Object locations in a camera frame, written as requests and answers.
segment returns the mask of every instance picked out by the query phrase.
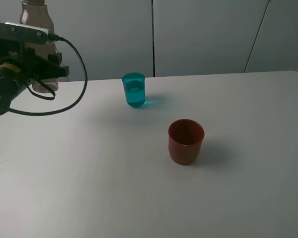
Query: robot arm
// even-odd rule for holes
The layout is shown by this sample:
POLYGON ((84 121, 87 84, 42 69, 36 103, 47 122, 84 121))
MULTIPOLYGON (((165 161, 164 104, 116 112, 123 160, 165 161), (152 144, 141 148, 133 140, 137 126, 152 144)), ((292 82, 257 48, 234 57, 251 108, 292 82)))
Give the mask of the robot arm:
MULTIPOLYGON (((42 80, 68 76, 69 67, 60 66, 62 54, 49 55, 46 60, 35 55, 34 49, 26 48, 24 45, 25 42, 46 44, 54 40, 67 41, 48 29, 14 23, 0 23, 0 115, 10 111, 11 101, 24 89, 29 89, 31 79, 38 81, 53 95, 53 97, 45 97, 30 91, 34 96, 46 100, 54 99, 54 91, 42 80)), ((74 50, 81 60, 77 50, 75 48, 74 50)), ((87 73, 85 79, 85 86, 87 86, 87 73)))

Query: white table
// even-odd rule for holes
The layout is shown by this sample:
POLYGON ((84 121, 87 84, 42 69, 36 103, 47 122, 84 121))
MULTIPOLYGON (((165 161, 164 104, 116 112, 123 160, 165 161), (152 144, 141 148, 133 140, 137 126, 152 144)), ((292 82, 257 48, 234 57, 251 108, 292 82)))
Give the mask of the white table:
POLYGON ((0 238, 298 238, 298 73, 148 78, 146 93, 133 109, 121 80, 91 81, 66 113, 0 117, 0 238), (182 118, 206 132, 188 167, 167 148, 182 118))

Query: cup rim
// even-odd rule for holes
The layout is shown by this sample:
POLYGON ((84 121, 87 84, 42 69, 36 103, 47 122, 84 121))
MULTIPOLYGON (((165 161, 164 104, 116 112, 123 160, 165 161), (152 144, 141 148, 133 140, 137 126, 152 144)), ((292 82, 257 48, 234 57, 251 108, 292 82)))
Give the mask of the cup rim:
POLYGON ((174 122, 169 126, 168 134, 169 134, 169 138, 170 138, 173 142, 175 142, 175 143, 177 143, 177 144, 179 144, 179 145, 182 145, 182 146, 187 146, 187 147, 196 146, 196 145, 200 144, 200 143, 203 141, 204 136, 205 136, 205 132, 204 132, 203 127, 202 127, 200 124, 198 124, 196 121, 194 121, 194 120, 190 120, 190 119, 180 119, 180 120, 176 120, 176 121, 174 121, 174 122), (202 137, 201 137, 201 139, 200 139, 198 142, 196 142, 196 143, 194 143, 194 144, 191 144, 191 145, 184 145, 184 144, 181 144, 181 143, 179 143, 178 141, 176 141, 176 140, 173 139, 173 137, 170 135, 171 128, 172 128, 176 123, 179 123, 179 122, 181 122, 181 121, 189 121, 189 122, 192 122, 192 123, 196 124, 196 125, 202 130, 202 137))
POLYGON ((144 76, 142 73, 134 72, 134 73, 128 73, 128 74, 126 74, 126 75, 122 78, 123 84, 126 84, 126 83, 124 82, 124 80, 125 80, 125 78, 126 78, 128 75, 130 75, 130 74, 138 74, 138 75, 139 75, 139 78, 142 79, 142 80, 139 81, 139 82, 144 82, 144 81, 145 81, 145 76, 144 76))

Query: yellow label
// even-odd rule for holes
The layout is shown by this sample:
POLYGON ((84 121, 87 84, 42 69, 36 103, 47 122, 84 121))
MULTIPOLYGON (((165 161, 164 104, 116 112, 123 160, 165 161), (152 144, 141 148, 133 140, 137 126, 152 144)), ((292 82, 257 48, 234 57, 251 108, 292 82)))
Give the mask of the yellow label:
POLYGON ((8 69, 12 70, 15 73, 19 73, 21 71, 21 69, 19 69, 17 66, 12 65, 10 63, 3 63, 2 65, 0 65, 0 67, 8 68, 8 69))

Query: cup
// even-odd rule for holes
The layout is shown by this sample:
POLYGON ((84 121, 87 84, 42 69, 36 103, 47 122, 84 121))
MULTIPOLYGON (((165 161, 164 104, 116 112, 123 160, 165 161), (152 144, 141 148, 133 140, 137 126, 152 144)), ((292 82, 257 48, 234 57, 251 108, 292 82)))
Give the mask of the cup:
POLYGON ((180 165, 194 162, 200 152, 204 130, 193 120, 181 119, 169 127, 169 152, 172 160, 180 165))
POLYGON ((123 77, 126 101, 133 108, 141 107, 146 100, 145 76, 141 73, 129 73, 123 77))

